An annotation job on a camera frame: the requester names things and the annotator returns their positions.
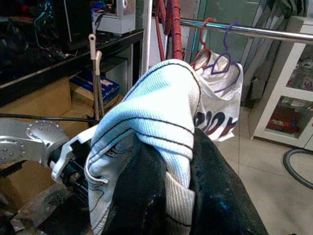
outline black cable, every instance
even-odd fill
[[[0,179],[3,179],[9,175],[12,175],[13,173],[17,172],[18,170],[22,169],[22,164],[26,162],[26,160],[21,161],[19,163],[15,163],[3,170],[0,170]]]
[[[305,149],[292,149],[292,150],[289,150],[287,153],[284,154],[284,157],[283,157],[283,163],[284,163],[284,166],[286,168],[286,170],[289,172],[289,174],[294,178],[296,179],[298,182],[300,182],[301,184],[303,184],[304,186],[310,188],[310,189],[313,189],[313,183],[311,183],[310,181],[307,181],[306,179],[304,179],[301,175],[299,175],[294,169],[293,167],[291,166],[291,163],[290,163],[290,157],[293,155],[293,154],[296,154],[296,153],[306,153],[306,154],[313,154],[313,152],[309,151],[309,150],[305,150]]]
[[[96,123],[99,121],[92,119],[84,118],[75,118],[75,117],[42,117],[42,116],[33,116],[33,115],[21,115],[21,114],[0,114],[0,118],[24,118],[24,119],[34,119],[34,120],[48,120],[48,121],[79,121],[79,122],[88,122]]]

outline black hose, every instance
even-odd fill
[[[99,121],[84,118],[75,117],[42,117],[33,115],[21,115],[21,114],[0,114],[0,118],[24,118],[24,119],[34,119],[34,120],[48,120],[48,121],[79,121],[79,122],[89,122],[98,124]]]
[[[289,150],[287,153],[284,154],[283,157],[283,163],[284,166],[286,168],[286,170],[289,172],[289,174],[295,178],[298,182],[300,182],[301,184],[303,184],[304,186],[313,189],[313,183],[311,183],[310,181],[307,181],[306,179],[304,179],[301,175],[299,175],[291,166],[290,163],[290,157],[293,154],[297,154],[297,153],[306,153],[306,154],[313,154],[313,152],[306,150],[306,149],[292,149]]]

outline black garment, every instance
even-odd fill
[[[215,144],[196,129],[190,189],[196,192],[191,235],[267,235],[240,180]],[[166,235],[165,163],[140,143],[118,178],[103,234]]]
[[[267,235],[244,184],[215,144],[195,130],[190,189],[193,235]]]
[[[137,141],[134,156],[119,176],[104,235],[165,235],[165,162]]]

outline clothes rack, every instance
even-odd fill
[[[180,25],[201,28],[204,21],[181,18]],[[230,24],[226,23],[207,23],[206,27],[216,31],[226,32],[229,28]],[[259,38],[270,38],[280,41],[287,41],[293,43],[305,43],[313,45],[313,34],[305,34],[305,33],[290,33],[290,32],[282,32],[277,30],[269,30],[255,27],[247,27],[241,25],[234,25],[231,27],[231,33],[241,34],[249,37],[259,37]]]

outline white towel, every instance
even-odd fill
[[[116,181],[132,156],[133,134],[155,147],[166,163],[169,233],[189,234],[195,200],[189,190],[193,117],[200,98],[201,83],[194,70],[183,61],[167,60],[146,72],[101,120],[85,165],[94,234],[100,234],[106,223]]]

